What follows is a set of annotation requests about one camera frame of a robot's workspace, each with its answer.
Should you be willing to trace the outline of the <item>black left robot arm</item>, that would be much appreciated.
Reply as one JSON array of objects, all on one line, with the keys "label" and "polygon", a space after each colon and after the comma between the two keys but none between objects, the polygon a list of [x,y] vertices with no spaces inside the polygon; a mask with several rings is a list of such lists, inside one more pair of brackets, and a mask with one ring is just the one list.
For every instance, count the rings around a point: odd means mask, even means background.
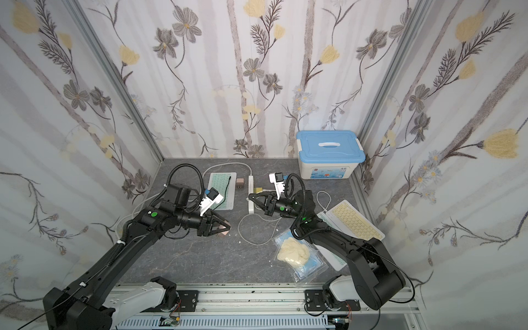
[{"label": "black left robot arm", "polygon": [[171,309],[178,304],[176,285],[160,277],[122,301],[108,300],[125,272],[173,228],[194,229],[197,236],[210,237],[230,229],[212,207],[224,196],[206,188],[202,176],[198,195],[193,189],[167,180],[164,189],[133,219],[126,222],[122,236],[88,271],[66,288],[51,289],[43,299],[49,329],[115,329],[122,321],[146,309]]}]

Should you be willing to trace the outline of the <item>green keyboard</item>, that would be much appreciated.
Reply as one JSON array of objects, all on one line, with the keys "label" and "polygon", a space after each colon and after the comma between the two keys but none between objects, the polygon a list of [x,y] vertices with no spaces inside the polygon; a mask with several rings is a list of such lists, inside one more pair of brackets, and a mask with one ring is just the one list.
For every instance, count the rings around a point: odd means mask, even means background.
[{"label": "green keyboard", "polygon": [[[326,224],[328,224],[330,227],[332,227],[333,229],[336,229],[335,224],[330,220],[330,218],[326,216],[324,212],[319,212],[317,216],[318,218],[323,220]],[[347,263],[342,258],[330,252],[327,248],[319,246],[319,245],[316,245],[316,248],[319,250],[319,252],[323,255],[323,257],[326,259],[326,261],[331,265],[331,267],[335,271],[339,272],[347,265]]]},{"label": "green keyboard", "polygon": [[212,173],[209,178],[208,188],[216,188],[224,200],[220,204],[214,204],[215,210],[232,210],[235,203],[235,182],[237,174],[230,173]]}]

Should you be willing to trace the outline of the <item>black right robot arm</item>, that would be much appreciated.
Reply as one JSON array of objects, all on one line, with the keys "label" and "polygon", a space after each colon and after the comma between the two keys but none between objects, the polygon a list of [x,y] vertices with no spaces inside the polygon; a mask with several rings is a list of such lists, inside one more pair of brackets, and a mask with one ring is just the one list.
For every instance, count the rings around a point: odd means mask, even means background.
[{"label": "black right robot arm", "polygon": [[315,212],[312,191],[295,173],[273,173],[276,192],[250,193],[248,199],[267,216],[279,213],[290,218],[294,239],[320,246],[346,261],[360,299],[379,310],[406,285],[407,274],[395,264],[385,245],[376,238],[365,241],[347,235],[323,221]]}]

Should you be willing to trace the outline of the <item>pink USB charger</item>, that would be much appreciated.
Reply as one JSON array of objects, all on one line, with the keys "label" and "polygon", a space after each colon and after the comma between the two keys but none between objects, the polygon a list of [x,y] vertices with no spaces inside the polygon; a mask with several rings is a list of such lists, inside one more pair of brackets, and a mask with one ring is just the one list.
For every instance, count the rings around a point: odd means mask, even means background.
[{"label": "pink USB charger", "polygon": [[242,177],[238,177],[235,182],[236,189],[242,189],[246,185],[246,180]]}]

